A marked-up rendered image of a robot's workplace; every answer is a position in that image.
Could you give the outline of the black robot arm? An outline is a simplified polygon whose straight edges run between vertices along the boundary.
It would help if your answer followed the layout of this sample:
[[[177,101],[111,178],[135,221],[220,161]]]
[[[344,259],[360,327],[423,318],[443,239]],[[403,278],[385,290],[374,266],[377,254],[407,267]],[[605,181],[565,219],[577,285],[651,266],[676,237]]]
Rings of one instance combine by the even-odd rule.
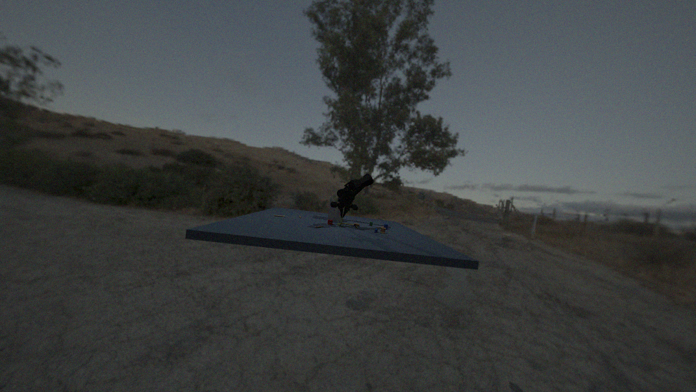
[[[345,188],[338,190],[338,204],[341,204],[341,198],[350,197],[349,205],[352,204],[354,197],[364,188],[373,184],[373,177],[370,174],[365,174],[363,178],[354,179],[344,185]],[[352,190],[352,191],[351,191]]]

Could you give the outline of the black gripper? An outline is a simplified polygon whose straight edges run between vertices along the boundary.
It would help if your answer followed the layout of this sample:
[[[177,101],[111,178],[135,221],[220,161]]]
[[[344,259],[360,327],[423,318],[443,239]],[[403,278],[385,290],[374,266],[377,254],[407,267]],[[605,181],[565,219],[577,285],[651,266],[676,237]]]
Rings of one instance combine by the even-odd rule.
[[[351,204],[349,205],[350,197],[343,197],[341,199],[341,204],[337,204],[337,202],[331,202],[331,207],[336,208],[340,210],[341,217],[343,214],[343,217],[346,215],[346,213],[350,210],[350,208],[353,208],[353,210],[358,210],[358,207],[356,204]],[[344,212],[343,212],[343,207],[345,207]]]

